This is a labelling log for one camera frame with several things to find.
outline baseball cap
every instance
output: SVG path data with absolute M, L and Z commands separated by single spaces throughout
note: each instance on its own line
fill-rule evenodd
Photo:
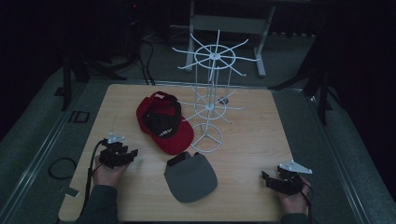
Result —
M 210 194 L 218 185 L 216 173 L 207 158 L 188 151 L 180 153 L 166 164 L 166 183 L 181 203 L 192 203 Z
M 186 150 L 194 137 L 191 125 L 181 116 L 181 105 L 174 95 L 156 91 L 136 109 L 140 130 L 170 155 Z

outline wooden table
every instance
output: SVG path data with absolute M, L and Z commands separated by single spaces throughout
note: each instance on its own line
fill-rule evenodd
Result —
M 275 193 L 265 187 L 264 170 L 276 176 L 276 166 L 292 160 L 282 123 L 272 93 L 267 90 L 235 89 L 224 119 L 212 120 L 223 135 L 219 149 L 205 153 L 213 166 L 218 186 L 208 196 L 194 203 L 180 203 L 171 194 L 163 176 L 166 162 L 173 158 L 162 152 L 139 129 L 135 111 L 146 96 L 155 91 L 174 94 L 180 102 L 194 103 L 192 87 L 111 85 L 98 112 L 87 144 L 82 152 L 70 188 L 77 198 L 66 196 L 59 212 L 63 221 L 78 218 L 83 200 L 87 169 L 98 141 L 109 132 L 125 136 L 124 145 L 138 148 L 134 162 L 119 186 L 119 219 L 122 221 L 272 221 L 282 211 Z M 224 89 L 218 89 L 222 95 Z M 193 115 L 193 105 L 182 104 L 185 118 Z M 191 126 L 205 122 L 190 119 Z M 187 149 L 192 155 L 195 150 Z

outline cap brim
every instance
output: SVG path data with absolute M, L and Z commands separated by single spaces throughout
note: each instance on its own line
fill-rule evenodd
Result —
M 167 166 L 164 176 L 172 194 L 181 203 L 198 201 L 218 185 L 215 171 L 202 154 Z

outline black cable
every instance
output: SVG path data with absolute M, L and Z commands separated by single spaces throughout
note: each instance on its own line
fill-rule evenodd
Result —
M 143 75 L 145 76 L 146 83 L 149 84 L 148 81 L 147 81 L 147 77 L 146 77 L 146 72 L 147 72 L 148 79 L 150 80 L 151 85 L 152 85 L 152 86 L 155 86 L 155 81 L 154 81 L 154 79 L 152 78 L 152 76 L 151 76 L 151 74 L 150 74 L 150 72 L 149 72 L 149 62 L 151 61 L 151 57 L 152 57 L 152 55 L 153 55 L 153 53 L 154 53 L 154 47 L 153 47 L 148 41 L 146 41 L 146 40 L 143 40 L 143 39 L 142 39 L 142 42 L 145 43 L 145 44 L 147 44 L 147 45 L 149 45 L 150 48 L 151 48 L 151 53 L 150 53 L 150 55 L 148 56 L 148 62 L 147 62 L 147 64 L 146 64 L 146 66 L 143 64 L 143 61 L 142 61 L 142 59 L 140 58 L 140 62 L 141 62 L 141 64 L 142 64 Z
M 84 212 L 84 209 L 85 209 L 85 207 L 86 207 L 86 205 L 87 205 L 87 202 L 88 202 L 88 200 L 90 199 L 91 178 L 92 178 L 92 175 L 93 175 L 92 167 L 93 167 L 93 161 L 94 161 L 94 159 L 95 159 L 96 151 L 97 151 L 97 149 L 99 148 L 99 146 L 100 146 L 101 144 L 103 144 L 105 141 L 107 141 L 107 140 L 104 139 L 104 140 L 102 140 L 102 141 L 99 141 L 99 142 L 96 144 L 95 148 L 93 149 L 93 153 L 92 153 L 92 157 L 91 157 L 91 162 L 90 162 L 90 167 L 88 168 L 87 183 L 86 183 L 86 185 L 85 185 L 85 198 L 84 198 L 84 204 L 82 205 L 82 209 L 81 209 L 80 215 Z
M 291 177 L 288 175 L 287 176 L 288 180 L 291 182 L 291 184 L 295 185 L 295 182 L 291 179 Z M 312 197 L 311 199 L 308 199 L 308 197 L 303 193 L 303 189 L 300 190 L 300 194 L 303 195 L 305 201 L 306 201 L 306 205 L 308 206 L 308 223 L 309 224 L 313 224 L 313 223 L 318 223 L 312 216 L 312 200 L 314 199 L 314 190 L 311 188 L 311 186 L 309 186 L 308 184 L 306 184 L 303 181 L 304 185 L 307 185 L 309 187 L 309 190 L 312 192 Z
M 101 167 L 103 164 L 100 163 L 95 169 L 93 169 L 92 171 L 92 175 L 95 174 L 95 172 L 99 169 L 99 167 Z
M 72 159 L 67 158 L 67 157 L 62 157 L 62 158 L 60 158 L 60 159 L 54 161 L 54 162 L 49 166 L 49 169 L 48 169 L 49 176 L 52 177 L 52 178 L 54 178 L 54 179 L 59 179 L 59 180 L 65 180 L 65 179 L 70 179 L 70 178 L 72 178 L 73 175 L 68 175 L 68 176 L 57 176 L 57 175 L 54 175 L 54 174 L 53 174 L 53 172 L 52 172 L 52 167 L 53 167 L 57 162 L 59 162 L 59 161 L 71 161 L 71 162 L 73 163 L 73 166 L 74 166 L 75 170 L 76 170 L 76 168 L 77 168 L 77 164 L 76 164 L 75 161 L 73 161 Z

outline sleeve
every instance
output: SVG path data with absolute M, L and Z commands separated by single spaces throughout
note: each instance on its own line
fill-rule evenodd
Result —
M 117 190 L 110 186 L 92 188 L 90 199 L 76 224 L 119 224 Z
M 303 213 L 286 214 L 280 219 L 281 224 L 307 224 L 308 217 Z

